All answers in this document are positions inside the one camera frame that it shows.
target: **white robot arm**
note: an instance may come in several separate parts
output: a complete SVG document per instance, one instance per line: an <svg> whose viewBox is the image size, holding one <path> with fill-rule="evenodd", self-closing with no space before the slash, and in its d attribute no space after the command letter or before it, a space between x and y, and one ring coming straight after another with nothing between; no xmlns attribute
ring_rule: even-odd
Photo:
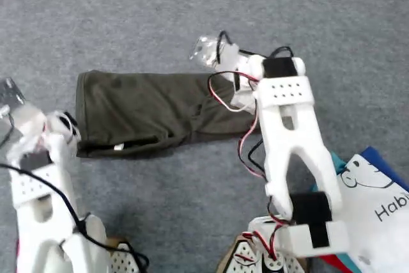
<svg viewBox="0 0 409 273"><path fill-rule="evenodd" d="M290 51L291 56L276 58L283 50ZM266 151L266 195L289 221L277 232L276 250L301 258L347 251L345 224L332 219L342 208L341 193L330 152L321 138L304 62L294 58L288 47L277 49L269 58L241 51L224 31L218 38L200 37L191 59L220 74L225 72L223 76L233 83L235 91L231 105L240 108L235 111L255 113L258 108L256 116ZM248 76L257 81L252 85ZM284 117L291 119L292 127L283 124ZM293 153L315 177L318 192L289 193L286 175ZM269 238L275 226L271 221L266 223L268 220L253 220L249 230Z"/></svg>
<svg viewBox="0 0 409 273"><path fill-rule="evenodd" d="M8 164L0 164L11 176L18 272L140 272L133 255L119 252L129 246L110 248L116 251L110 254L103 248L107 237L102 221L79 214L67 170L80 135L69 114L43 114L7 78L0 81L0 118L10 121L10 132L22 134L7 153Z"/></svg>

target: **olive green cloth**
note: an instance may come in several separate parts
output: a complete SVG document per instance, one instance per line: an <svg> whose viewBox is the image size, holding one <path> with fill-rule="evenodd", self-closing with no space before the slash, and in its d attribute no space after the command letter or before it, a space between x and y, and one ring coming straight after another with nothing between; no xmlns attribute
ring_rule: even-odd
<svg viewBox="0 0 409 273"><path fill-rule="evenodd" d="M208 92L209 74L112 74L90 71L77 83L78 156L136 156L248 131L253 115L232 113ZM233 85L212 81L231 100Z"/></svg>

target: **gray felt surface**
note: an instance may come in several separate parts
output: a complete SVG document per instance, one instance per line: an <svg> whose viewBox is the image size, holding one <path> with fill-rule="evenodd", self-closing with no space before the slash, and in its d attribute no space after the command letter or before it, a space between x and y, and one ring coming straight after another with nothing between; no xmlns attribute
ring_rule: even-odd
<svg viewBox="0 0 409 273"><path fill-rule="evenodd" d="M372 145L409 180L408 20L408 0L0 0L0 75L43 110L73 112L80 72L203 72L187 60L201 34L227 29L263 54L290 44L307 65L328 148L348 159ZM214 272L234 236L266 213L263 183L240 165L236 141L150 160L81 159L70 171L87 208L150 257L150 272ZM9 273L15 213L8 174L0 181ZM312 182L291 163L292 190Z"/></svg>

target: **red wire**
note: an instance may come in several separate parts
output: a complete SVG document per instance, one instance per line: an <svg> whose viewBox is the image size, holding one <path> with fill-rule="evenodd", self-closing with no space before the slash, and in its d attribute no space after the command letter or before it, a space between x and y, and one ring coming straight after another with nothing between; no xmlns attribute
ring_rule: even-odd
<svg viewBox="0 0 409 273"><path fill-rule="evenodd" d="M270 251L271 251L270 256L273 258L274 261L277 260L277 257L276 257L275 252L274 252L274 238L275 238L275 233L276 233L277 230L279 230L280 228L282 228L282 225L277 225L277 226L275 227L273 233L271 234L271 237L270 237Z"/></svg>
<svg viewBox="0 0 409 273"><path fill-rule="evenodd" d="M247 239L251 239L252 237L257 237L260 240L261 244L263 244L263 247L265 248L267 253L269 255L271 254L270 247L268 246L268 244L265 242L264 238L260 235L258 231L255 230L252 233L242 233L242 236Z"/></svg>
<svg viewBox="0 0 409 273"><path fill-rule="evenodd" d="M236 256L236 257L239 257L239 258L241 258L241 259L243 259L243 260L245 260L245 261L255 261L254 259L249 258L249 257L246 257L246 256L241 255L241 254L235 254L235 256Z"/></svg>

